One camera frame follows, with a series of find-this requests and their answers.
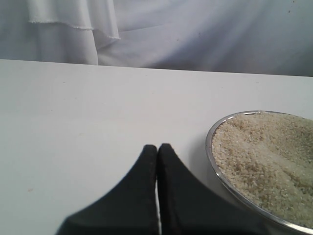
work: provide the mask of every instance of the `rice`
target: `rice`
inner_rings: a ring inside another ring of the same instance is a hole
[[[277,217],[313,228],[313,120],[237,115],[218,128],[212,152],[244,197]]]

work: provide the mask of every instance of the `bowl rim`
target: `bowl rim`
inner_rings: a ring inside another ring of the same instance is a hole
[[[291,229],[297,232],[301,232],[304,234],[308,235],[313,235],[313,229],[309,229],[306,227],[302,227],[300,225],[293,224],[291,222],[288,222],[286,220],[283,220],[270,212],[267,212],[266,210],[260,208],[259,206],[255,205],[252,201],[244,197],[228,180],[227,178],[222,174],[221,170],[217,166],[213,152],[212,152],[212,141],[214,138],[214,135],[219,128],[224,122],[227,120],[230,120],[234,118],[236,115],[244,114],[244,115],[254,115],[257,113],[262,113],[262,114],[286,114],[286,113],[281,113],[281,112],[275,112],[275,111],[244,111],[244,112],[238,112],[234,114],[230,114],[228,116],[225,116],[224,118],[218,120],[209,130],[206,140],[205,140],[205,150],[206,150],[206,155],[213,167],[213,170],[215,171],[216,175],[218,176],[219,180],[221,183],[230,191],[241,203],[244,203],[246,206],[248,206],[251,210],[257,212],[261,216],[265,217],[266,219],[269,219],[270,221],[275,222],[276,224],[282,225],[287,229]]]

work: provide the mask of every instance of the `table surface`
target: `table surface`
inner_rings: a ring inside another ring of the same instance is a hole
[[[172,144],[228,198],[205,154],[217,120],[247,110],[313,119],[309,77],[10,60],[0,71],[3,235],[54,234],[114,187],[148,143]]]

